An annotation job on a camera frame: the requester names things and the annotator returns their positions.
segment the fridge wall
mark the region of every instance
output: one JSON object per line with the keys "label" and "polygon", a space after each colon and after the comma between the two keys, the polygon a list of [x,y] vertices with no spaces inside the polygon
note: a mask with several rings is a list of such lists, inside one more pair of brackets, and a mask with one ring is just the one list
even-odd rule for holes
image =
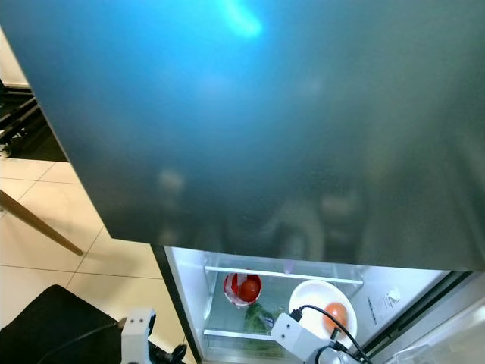
{"label": "fridge wall", "polygon": [[291,261],[165,248],[172,274],[204,361],[294,362],[269,336],[270,328],[252,325],[247,308],[224,296],[223,282],[231,272],[261,278],[257,303],[276,317],[288,312],[292,291],[305,280],[318,279],[338,287],[351,301],[358,319],[356,336],[365,344],[426,293],[446,272],[408,268]]}

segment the red tomato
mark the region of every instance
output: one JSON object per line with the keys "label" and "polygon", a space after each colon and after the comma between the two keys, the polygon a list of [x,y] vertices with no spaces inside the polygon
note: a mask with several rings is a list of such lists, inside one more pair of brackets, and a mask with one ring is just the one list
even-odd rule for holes
{"label": "red tomato", "polygon": [[239,298],[246,302],[252,302],[258,297],[259,284],[252,279],[246,279],[239,287]]}
{"label": "red tomato", "polygon": [[[330,313],[338,322],[340,322],[345,328],[347,328],[347,310],[341,303],[331,303],[325,307],[325,311]],[[324,315],[324,325],[329,334],[332,334],[334,328],[338,326],[330,318]]]}

